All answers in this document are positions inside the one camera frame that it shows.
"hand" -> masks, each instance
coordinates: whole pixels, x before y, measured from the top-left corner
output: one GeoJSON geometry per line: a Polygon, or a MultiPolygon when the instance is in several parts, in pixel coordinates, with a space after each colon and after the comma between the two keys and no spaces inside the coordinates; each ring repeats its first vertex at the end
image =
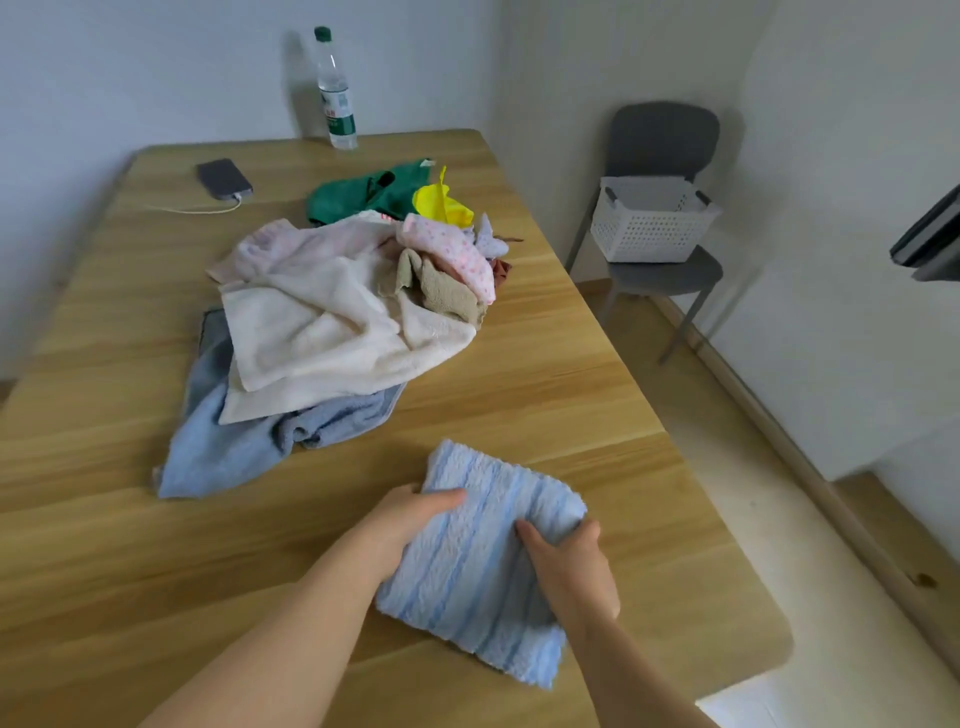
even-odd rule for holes
{"type": "Polygon", "coordinates": [[[620,597],[600,550],[598,521],[584,519],[558,546],[548,544],[528,521],[517,521],[516,532],[530,554],[550,609],[571,639],[583,635],[590,619],[616,619],[620,597]]]}
{"type": "Polygon", "coordinates": [[[401,485],[389,491],[352,529],[365,545],[377,580],[384,581],[394,574],[403,549],[430,519],[456,508],[466,497],[463,488],[414,493],[414,486],[401,485]]]}

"yellow rubber glove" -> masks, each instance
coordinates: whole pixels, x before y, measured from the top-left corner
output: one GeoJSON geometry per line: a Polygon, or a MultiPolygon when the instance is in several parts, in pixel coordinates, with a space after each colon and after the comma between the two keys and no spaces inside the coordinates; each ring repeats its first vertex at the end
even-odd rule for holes
{"type": "Polygon", "coordinates": [[[466,228],[473,222],[473,210],[448,195],[450,187],[444,184],[444,174],[446,167],[440,170],[436,184],[427,184],[414,192],[414,208],[423,217],[466,228]]]}

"tiled floor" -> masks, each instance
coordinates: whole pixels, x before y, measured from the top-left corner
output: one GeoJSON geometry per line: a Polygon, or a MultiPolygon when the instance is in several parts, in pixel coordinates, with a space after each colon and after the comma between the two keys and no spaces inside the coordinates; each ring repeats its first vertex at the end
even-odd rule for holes
{"type": "Polygon", "coordinates": [[[786,666],[703,709],[723,728],[960,726],[960,684],[700,360],[684,348],[657,366],[672,330],[649,302],[626,296],[607,325],[796,642],[786,666]]]}

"charging cable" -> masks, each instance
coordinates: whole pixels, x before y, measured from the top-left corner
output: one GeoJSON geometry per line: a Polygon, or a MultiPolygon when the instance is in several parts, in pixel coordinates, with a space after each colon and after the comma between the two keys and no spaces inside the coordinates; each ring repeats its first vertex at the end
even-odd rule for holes
{"type": "Polygon", "coordinates": [[[159,210],[160,212],[176,212],[179,215],[222,215],[225,212],[233,212],[243,205],[243,198],[239,192],[234,192],[231,197],[236,200],[237,204],[233,207],[227,207],[226,209],[171,209],[170,207],[154,207],[153,205],[143,205],[143,207],[159,210]]]}

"white wall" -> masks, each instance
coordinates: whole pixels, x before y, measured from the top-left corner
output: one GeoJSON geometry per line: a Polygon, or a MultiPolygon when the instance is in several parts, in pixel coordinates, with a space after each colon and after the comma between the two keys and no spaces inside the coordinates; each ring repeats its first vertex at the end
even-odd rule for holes
{"type": "Polygon", "coordinates": [[[960,422],[893,450],[874,473],[960,562],[960,422]]]}
{"type": "Polygon", "coordinates": [[[888,256],[960,182],[957,28],[955,0],[782,0],[741,89],[700,326],[827,478],[960,414],[960,283],[888,256]]]}
{"type": "MultiPolygon", "coordinates": [[[[561,259],[598,184],[607,128],[619,107],[672,99],[713,109],[729,122],[722,164],[735,146],[732,100],[774,4],[508,3],[491,145],[561,259]]],[[[588,238],[573,277],[605,276],[603,257],[588,238]]]]}
{"type": "Polygon", "coordinates": [[[361,133],[483,131],[499,13],[498,0],[6,0],[0,378],[15,375],[133,152],[299,132],[290,99],[309,103],[309,68],[291,33],[312,50],[313,27],[332,28],[361,133]]]}

